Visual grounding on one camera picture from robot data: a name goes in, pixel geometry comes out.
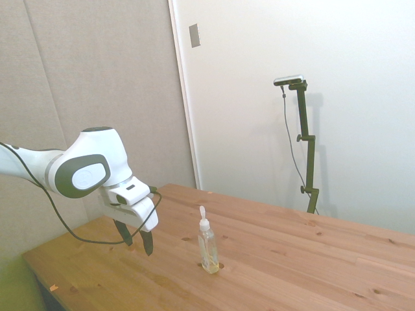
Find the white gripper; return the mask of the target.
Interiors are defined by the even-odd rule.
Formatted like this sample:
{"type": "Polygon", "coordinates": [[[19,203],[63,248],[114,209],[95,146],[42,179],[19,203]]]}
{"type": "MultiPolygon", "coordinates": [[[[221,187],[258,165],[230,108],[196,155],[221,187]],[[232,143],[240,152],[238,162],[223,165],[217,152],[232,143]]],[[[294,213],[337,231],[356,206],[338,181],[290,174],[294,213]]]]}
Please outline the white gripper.
{"type": "Polygon", "coordinates": [[[103,213],[114,219],[114,224],[127,246],[133,244],[132,235],[126,225],[141,228],[140,235],[143,241],[145,253],[151,256],[154,250],[152,230],[158,225],[158,215],[153,208],[155,207],[150,192],[145,192],[142,198],[135,203],[123,203],[122,196],[115,192],[115,189],[99,189],[104,207],[103,213]]]}

